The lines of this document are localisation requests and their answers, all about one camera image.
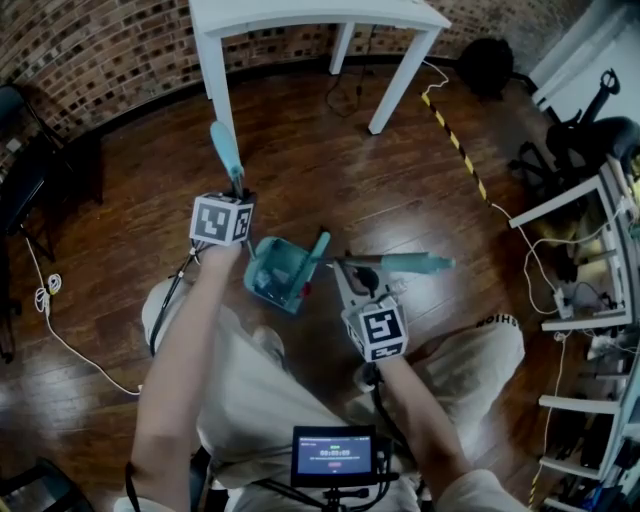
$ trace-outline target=knee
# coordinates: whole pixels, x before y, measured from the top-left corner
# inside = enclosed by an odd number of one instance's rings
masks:
[[[504,313],[496,313],[495,315],[489,315],[487,318],[480,320],[476,324],[476,327],[482,327],[482,326],[491,325],[491,324],[493,324],[496,327],[505,326],[505,325],[516,327],[518,330],[520,330],[520,325],[518,324],[518,321],[516,320],[516,318],[511,315],[505,315]]]
[[[524,359],[524,338],[518,321],[498,313],[478,322],[475,330],[483,358],[504,365],[512,374]]]

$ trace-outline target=chair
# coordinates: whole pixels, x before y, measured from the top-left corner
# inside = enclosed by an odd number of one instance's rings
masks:
[[[518,158],[509,163],[509,168],[537,176],[538,183],[533,185],[533,189],[536,193],[542,192],[543,201],[595,176],[605,163],[607,154],[622,164],[625,174],[631,175],[631,159],[640,144],[640,126],[626,117],[595,121],[609,96],[619,92],[620,82],[615,71],[605,71],[600,78],[600,89],[585,114],[582,115],[580,110],[569,121],[549,128],[545,142],[555,158],[555,168],[547,164],[532,142],[525,142],[520,147]],[[572,158],[574,152],[582,157],[583,165],[576,165]],[[526,161],[529,153],[537,165]]]
[[[69,163],[65,141],[37,115],[22,91],[15,85],[0,87],[0,131],[13,125],[24,110],[37,124],[38,133],[17,155],[0,185],[0,234],[19,232],[40,253],[55,261],[47,216],[43,227],[46,249],[37,241],[40,233],[30,234],[23,223],[37,201],[45,199],[51,205],[60,198],[63,202],[82,180]],[[94,199],[102,203],[101,191]]]

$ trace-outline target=black backpack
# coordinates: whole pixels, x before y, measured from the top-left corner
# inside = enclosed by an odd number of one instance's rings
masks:
[[[513,52],[504,39],[478,39],[464,49],[456,72],[474,94],[502,99],[513,73]]]

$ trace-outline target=display screen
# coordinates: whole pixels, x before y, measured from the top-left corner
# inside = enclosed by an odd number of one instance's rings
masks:
[[[370,473],[371,437],[300,437],[298,473],[353,475]]]

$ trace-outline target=brick wall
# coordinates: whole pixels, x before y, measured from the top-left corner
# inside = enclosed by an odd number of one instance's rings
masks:
[[[590,0],[434,0],[453,23],[432,55],[505,37],[528,72]],[[367,51],[358,26],[349,53]],[[225,39],[228,71],[331,52],[335,27],[262,30]],[[379,27],[371,53],[401,54],[411,33]],[[73,138],[150,99],[200,81],[188,0],[0,0],[0,83],[28,88],[36,110]],[[10,163],[0,138],[0,166]]]

